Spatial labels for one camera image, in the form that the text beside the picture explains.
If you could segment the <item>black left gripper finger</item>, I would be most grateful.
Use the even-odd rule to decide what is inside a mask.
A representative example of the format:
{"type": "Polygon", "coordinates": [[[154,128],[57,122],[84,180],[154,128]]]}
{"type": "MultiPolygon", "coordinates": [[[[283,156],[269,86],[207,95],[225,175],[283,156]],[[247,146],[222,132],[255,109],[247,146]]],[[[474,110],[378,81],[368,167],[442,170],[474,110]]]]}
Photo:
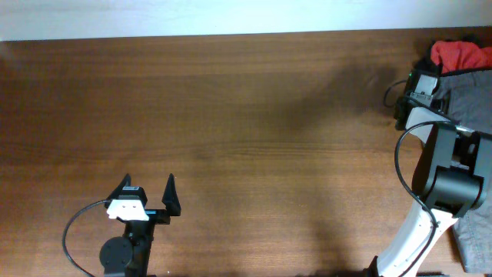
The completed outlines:
{"type": "Polygon", "coordinates": [[[127,173],[124,178],[121,180],[119,185],[110,193],[110,195],[106,198],[108,201],[112,201],[113,199],[117,199],[119,195],[122,193],[123,188],[131,185],[131,176],[127,173]]]}
{"type": "Polygon", "coordinates": [[[170,216],[181,215],[181,204],[178,199],[178,193],[175,185],[175,176],[170,174],[162,196],[162,203],[170,216]]]}

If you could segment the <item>grey shorts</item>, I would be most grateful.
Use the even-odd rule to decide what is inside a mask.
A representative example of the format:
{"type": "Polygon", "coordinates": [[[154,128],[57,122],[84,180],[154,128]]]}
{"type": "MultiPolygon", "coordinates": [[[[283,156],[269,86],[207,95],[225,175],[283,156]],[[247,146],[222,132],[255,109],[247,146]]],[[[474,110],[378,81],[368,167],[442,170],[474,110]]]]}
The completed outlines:
{"type": "MultiPolygon", "coordinates": [[[[449,98],[449,117],[465,127],[491,133],[490,70],[442,77],[436,96],[449,98]]],[[[480,208],[458,220],[453,233],[464,271],[491,274],[491,188],[480,208]]]]}

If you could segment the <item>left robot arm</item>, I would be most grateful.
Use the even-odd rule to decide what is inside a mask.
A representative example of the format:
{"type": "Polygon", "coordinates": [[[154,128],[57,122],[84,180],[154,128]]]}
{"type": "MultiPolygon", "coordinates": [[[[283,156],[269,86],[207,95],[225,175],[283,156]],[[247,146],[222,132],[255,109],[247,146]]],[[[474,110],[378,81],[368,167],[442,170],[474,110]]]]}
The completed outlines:
{"type": "Polygon", "coordinates": [[[175,176],[170,174],[161,202],[164,209],[147,209],[145,190],[131,184],[125,175],[107,197],[106,212],[110,219],[125,224],[122,235],[109,239],[99,252],[105,276],[146,277],[157,225],[168,225],[172,217],[181,214],[175,187],[175,176]]]}

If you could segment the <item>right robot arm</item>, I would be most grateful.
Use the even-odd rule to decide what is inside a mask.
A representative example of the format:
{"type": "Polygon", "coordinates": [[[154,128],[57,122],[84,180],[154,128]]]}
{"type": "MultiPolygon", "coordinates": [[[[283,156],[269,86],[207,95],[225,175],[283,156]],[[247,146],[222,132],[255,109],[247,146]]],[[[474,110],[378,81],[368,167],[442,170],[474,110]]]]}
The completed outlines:
{"type": "Polygon", "coordinates": [[[394,165],[413,199],[391,244],[376,255],[364,276],[416,276],[439,238],[468,212],[481,207],[491,185],[491,136],[473,127],[464,110],[490,102],[491,70],[438,75],[414,69],[394,103],[401,131],[394,165]],[[423,144],[410,183],[404,181],[400,149],[408,135],[423,144]]]}

